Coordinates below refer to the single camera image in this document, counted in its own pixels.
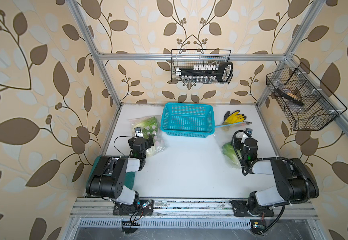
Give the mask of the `green chinese cabbage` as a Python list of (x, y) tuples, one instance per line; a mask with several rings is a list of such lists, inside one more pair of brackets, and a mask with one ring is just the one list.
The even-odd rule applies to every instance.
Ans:
[(159, 134), (158, 119), (155, 116), (138, 119), (133, 126), (133, 130), (136, 127), (141, 127), (143, 137), (145, 139), (148, 139), (150, 136), (157, 136)]

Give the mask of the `pale chinese cabbage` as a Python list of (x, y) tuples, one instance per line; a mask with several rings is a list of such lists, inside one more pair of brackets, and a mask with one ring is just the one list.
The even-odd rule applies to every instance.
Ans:
[(241, 163), (240, 160), (231, 145), (231, 143), (226, 143), (222, 146), (222, 154), (224, 155), (224, 158), (227, 162), (227, 164), (232, 168), (240, 168)]

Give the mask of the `clear pink-dotted zipper bag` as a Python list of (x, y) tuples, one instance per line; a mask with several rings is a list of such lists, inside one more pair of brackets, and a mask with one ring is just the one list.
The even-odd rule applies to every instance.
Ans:
[(135, 134), (135, 128), (140, 128), (141, 133), (137, 134), (139, 137), (144, 137), (147, 140), (149, 137), (152, 138), (153, 146), (146, 151), (147, 157), (161, 153), (166, 148), (160, 129), (160, 120), (161, 116), (158, 115), (129, 120), (133, 134)]

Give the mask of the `clear plastic bag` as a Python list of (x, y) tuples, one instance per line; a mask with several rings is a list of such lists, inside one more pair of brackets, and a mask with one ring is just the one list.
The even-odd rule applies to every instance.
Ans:
[(247, 138), (248, 136), (245, 133), (237, 133), (236, 135), (234, 135), (234, 133), (236, 131), (245, 131), (244, 127), (247, 127), (249, 125), (240, 125), (239, 123), (236, 124), (230, 124), (230, 125), (219, 125), (215, 127), (215, 132), (213, 134), (213, 136), (215, 137), (220, 150), (222, 152), (222, 146), (226, 143), (231, 143), (231, 145), (233, 146), (233, 137), (235, 137), (235, 143), (236, 145), (238, 145), (236, 147), (237, 151), (238, 151), (238, 158), (239, 160), (242, 158), (241, 153), (240, 153), (240, 144), (241, 144), (241, 140), (242, 138)]

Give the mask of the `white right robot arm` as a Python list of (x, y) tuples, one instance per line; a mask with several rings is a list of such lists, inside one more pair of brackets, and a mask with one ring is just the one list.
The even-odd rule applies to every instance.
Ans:
[(268, 175), (275, 184), (265, 190), (250, 193), (243, 206), (248, 213), (257, 216), (270, 207), (303, 204), (316, 199), (319, 187), (300, 159), (283, 157), (258, 158), (258, 141), (254, 138), (232, 138), (233, 149), (240, 161), (242, 173)]

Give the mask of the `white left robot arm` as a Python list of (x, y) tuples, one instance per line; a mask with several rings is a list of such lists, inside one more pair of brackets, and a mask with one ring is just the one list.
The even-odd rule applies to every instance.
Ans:
[(114, 201), (113, 215), (151, 215), (153, 200), (141, 200), (137, 191), (126, 186), (126, 174), (143, 169), (146, 151), (154, 146), (153, 137), (132, 137), (128, 140), (129, 156), (99, 156), (94, 161), (86, 183), (86, 194)]

